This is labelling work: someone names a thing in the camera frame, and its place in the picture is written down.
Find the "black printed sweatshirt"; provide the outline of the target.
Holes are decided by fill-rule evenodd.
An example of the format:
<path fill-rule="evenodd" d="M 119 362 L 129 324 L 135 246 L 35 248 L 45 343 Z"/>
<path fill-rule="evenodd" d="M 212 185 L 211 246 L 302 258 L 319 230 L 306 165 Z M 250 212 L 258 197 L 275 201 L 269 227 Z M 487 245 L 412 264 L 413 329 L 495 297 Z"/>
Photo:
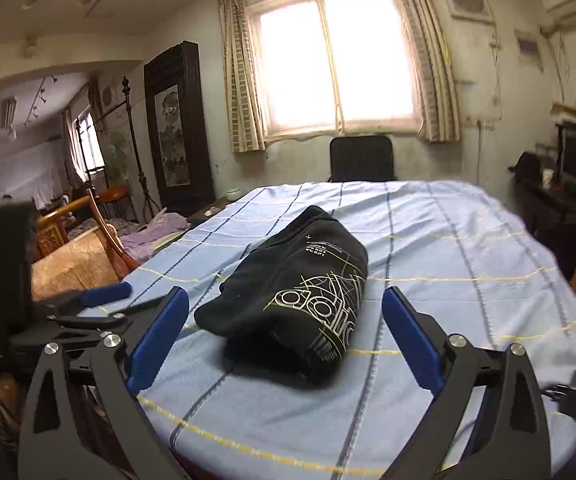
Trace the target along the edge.
<path fill-rule="evenodd" d="M 367 271 L 364 245 L 311 205 L 250 252 L 195 321 L 225 338 L 228 359 L 320 384 L 349 348 Z"/>

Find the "purple cloth pile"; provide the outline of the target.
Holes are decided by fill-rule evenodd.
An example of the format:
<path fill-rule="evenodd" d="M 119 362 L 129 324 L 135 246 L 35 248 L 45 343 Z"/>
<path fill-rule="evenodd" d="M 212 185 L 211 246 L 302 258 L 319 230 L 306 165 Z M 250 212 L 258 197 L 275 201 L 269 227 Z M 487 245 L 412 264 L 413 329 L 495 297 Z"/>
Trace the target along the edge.
<path fill-rule="evenodd" d="M 134 233 L 122 235 L 120 243 L 128 255 L 143 264 L 190 228 L 189 221 L 181 214 L 162 209 L 146 226 Z"/>

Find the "dark wooden nightstand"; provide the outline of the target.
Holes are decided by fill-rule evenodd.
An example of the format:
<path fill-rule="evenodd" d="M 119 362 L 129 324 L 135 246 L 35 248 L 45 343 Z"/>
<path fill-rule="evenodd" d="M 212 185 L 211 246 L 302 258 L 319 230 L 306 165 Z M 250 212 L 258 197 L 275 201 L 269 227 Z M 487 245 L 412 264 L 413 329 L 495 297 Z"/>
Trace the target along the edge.
<path fill-rule="evenodd" d="M 199 224 L 206 222 L 207 220 L 213 218 L 215 214 L 221 212 L 228 204 L 229 201 L 227 200 L 227 198 L 221 197 L 218 200 L 215 200 L 214 203 L 201 208 L 194 214 L 191 214 L 187 218 L 187 221 L 193 228 L 195 226 L 199 226 Z"/>

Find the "light blue checked bedsheet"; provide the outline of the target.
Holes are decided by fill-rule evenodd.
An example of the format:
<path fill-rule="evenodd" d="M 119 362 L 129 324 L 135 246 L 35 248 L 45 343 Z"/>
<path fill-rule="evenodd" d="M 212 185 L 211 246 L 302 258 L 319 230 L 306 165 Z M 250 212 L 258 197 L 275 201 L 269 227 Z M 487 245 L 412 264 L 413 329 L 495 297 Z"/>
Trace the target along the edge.
<path fill-rule="evenodd" d="M 382 321 L 390 286 L 474 346 L 522 344 L 543 386 L 576 371 L 576 295 L 556 259 L 519 217 L 466 182 L 256 188 L 128 275 L 131 303 L 179 286 L 192 307 L 205 304 L 256 246 L 311 205 L 368 254 L 358 326 L 340 370 L 317 388 L 230 367 L 224 340 L 188 321 L 140 396 L 177 454 L 221 479 L 380 477 L 431 401 Z"/>

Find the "black coat stand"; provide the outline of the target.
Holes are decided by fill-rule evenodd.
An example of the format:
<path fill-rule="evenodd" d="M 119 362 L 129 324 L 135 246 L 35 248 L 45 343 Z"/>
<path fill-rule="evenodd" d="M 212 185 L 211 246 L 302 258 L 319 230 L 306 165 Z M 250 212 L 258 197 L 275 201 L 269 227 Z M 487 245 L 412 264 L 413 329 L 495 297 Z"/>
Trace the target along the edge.
<path fill-rule="evenodd" d="M 151 197 L 146 174 L 143 170 L 142 162 L 140 161 L 137 139 L 136 139 L 136 132 L 134 128 L 134 120 L 133 120 L 133 107 L 131 102 L 131 87 L 130 82 L 128 81 L 128 77 L 124 76 L 121 81 L 122 84 L 122 93 L 124 96 L 124 107 L 126 112 L 126 117 L 128 118 L 128 129 L 130 129 L 132 147 L 133 147 L 133 154 L 136 162 L 137 167 L 137 180 L 140 185 L 140 188 L 143 192 L 143 215 L 145 219 L 152 220 L 155 214 L 160 210 L 159 205 L 155 202 L 155 200 Z"/>

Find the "standing fan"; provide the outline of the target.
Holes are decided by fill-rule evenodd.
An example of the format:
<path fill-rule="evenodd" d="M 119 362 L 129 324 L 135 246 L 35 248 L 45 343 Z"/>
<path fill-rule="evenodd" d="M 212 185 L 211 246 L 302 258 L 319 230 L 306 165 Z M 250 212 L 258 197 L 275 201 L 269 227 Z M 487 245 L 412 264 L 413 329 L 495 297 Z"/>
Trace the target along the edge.
<path fill-rule="evenodd" d="M 107 133 L 107 151 L 109 177 L 113 182 L 128 184 L 130 180 L 128 162 L 130 161 L 131 149 L 128 145 L 128 138 L 123 131 L 110 130 Z"/>

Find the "black office chair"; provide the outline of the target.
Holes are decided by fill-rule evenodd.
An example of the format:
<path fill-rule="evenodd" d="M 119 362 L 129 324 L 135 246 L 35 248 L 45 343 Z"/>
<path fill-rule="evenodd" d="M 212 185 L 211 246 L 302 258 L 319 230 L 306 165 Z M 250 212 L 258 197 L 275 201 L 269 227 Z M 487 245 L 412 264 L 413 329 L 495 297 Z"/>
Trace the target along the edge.
<path fill-rule="evenodd" d="M 386 136 L 339 136 L 330 141 L 330 182 L 396 181 L 393 144 Z"/>

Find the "dark cluttered desk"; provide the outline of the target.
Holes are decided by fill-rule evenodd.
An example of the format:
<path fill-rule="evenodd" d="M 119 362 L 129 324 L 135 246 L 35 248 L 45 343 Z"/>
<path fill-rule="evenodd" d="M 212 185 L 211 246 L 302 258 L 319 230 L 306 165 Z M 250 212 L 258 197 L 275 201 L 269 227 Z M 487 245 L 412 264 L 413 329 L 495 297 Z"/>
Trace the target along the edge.
<path fill-rule="evenodd" d="M 576 108 L 554 102 L 551 113 L 556 144 L 538 144 L 509 171 L 527 231 L 553 253 L 569 280 L 576 269 Z M 548 190 L 542 187 L 545 168 L 554 170 Z"/>

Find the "white paper cup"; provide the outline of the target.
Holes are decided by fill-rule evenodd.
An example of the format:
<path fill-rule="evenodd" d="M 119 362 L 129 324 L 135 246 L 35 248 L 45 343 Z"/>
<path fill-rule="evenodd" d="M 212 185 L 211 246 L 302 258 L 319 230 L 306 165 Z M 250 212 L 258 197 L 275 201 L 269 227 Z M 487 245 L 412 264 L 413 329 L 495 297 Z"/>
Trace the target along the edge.
<path fill-rule="evenodd" d="M 551 186 L 551 182 L 554 176 L 554 170 L 550 168 L 545 168 L 542 170 L 542 187 L 548 190 Z"/>

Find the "left striped curtain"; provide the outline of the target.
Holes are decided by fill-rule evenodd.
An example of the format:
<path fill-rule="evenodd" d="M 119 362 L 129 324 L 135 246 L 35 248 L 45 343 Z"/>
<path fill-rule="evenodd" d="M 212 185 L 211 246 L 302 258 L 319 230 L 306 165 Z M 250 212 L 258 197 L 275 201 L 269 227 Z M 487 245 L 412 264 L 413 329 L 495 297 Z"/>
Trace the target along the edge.
<path fill-rule="evenodd" d="M 245 0 L 217 0 L 223 44 L 224 90 L 231 149 L 235 154 L 265 150 L 264 125 L 253 63 Z"/>

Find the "striped curtain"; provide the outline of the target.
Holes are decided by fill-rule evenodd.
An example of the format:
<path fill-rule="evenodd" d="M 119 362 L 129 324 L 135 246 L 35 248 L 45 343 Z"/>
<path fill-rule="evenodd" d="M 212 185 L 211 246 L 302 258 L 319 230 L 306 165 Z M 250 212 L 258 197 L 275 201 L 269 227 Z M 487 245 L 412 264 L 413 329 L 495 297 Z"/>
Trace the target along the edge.
<path fill-rule="evenodd" d="M 428 143 L 458 143 L 460 116 L 452 58 L 432 0 L 394 0 L 402 13 L 420 96 L 419 136 Z"/>
<path fill-rule="evenodd" d="M 231 149 L 235 154 L 265 150 L 264 125 L 253 63 L 245 0 L 217 0 L 223 44 L 224 90 Z"/>

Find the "right striped curtain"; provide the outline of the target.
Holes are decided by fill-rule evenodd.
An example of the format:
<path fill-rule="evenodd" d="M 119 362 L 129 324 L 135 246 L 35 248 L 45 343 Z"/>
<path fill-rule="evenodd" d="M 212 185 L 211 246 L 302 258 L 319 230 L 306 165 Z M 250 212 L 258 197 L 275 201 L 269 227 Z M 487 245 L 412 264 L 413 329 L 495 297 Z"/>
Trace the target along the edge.
<path fill-rule="evenodd" d="M 452 58 L 432 0 L 394 0 L 402 13 L 420 96 L 419 136 L 428 143 L 458 143 L 460 116 Z"/>

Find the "dark framed wall painting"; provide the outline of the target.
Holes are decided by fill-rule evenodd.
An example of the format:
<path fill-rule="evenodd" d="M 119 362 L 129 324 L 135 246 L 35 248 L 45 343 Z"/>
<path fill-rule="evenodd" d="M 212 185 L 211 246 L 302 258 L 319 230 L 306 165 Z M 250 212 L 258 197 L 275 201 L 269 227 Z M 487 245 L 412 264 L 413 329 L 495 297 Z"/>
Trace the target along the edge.
<path fill-rule="evenodd" d="M 188 218 L 216 200 L 199 46 L 183 41 L 144 66 L 148 133 L 162 206 Z"/>

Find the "white wall vent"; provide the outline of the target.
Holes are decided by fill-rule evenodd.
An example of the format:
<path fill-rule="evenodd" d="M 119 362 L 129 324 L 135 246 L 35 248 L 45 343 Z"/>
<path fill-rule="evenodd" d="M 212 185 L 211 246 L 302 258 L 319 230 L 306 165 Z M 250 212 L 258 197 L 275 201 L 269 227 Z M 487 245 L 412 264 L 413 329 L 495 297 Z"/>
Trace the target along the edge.
<path fill-rule="evenodd" d="M 495 18 L 487 0 L 446 0 L 453 18 L 484 24 L 494 24 Z"/>

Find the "white wall air conditioner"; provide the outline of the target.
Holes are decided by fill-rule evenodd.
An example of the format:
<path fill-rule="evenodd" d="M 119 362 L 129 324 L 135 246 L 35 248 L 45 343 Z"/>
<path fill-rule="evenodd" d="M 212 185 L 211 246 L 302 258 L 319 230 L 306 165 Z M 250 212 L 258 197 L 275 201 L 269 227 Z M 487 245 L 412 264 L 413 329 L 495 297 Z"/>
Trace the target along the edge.
<path fill-rule="evenodd" d="M 576 32 L 576 0 L 542 0 L 546 12 L 546 24 L 540 34 L 550 39 L 555 34 Z"/>

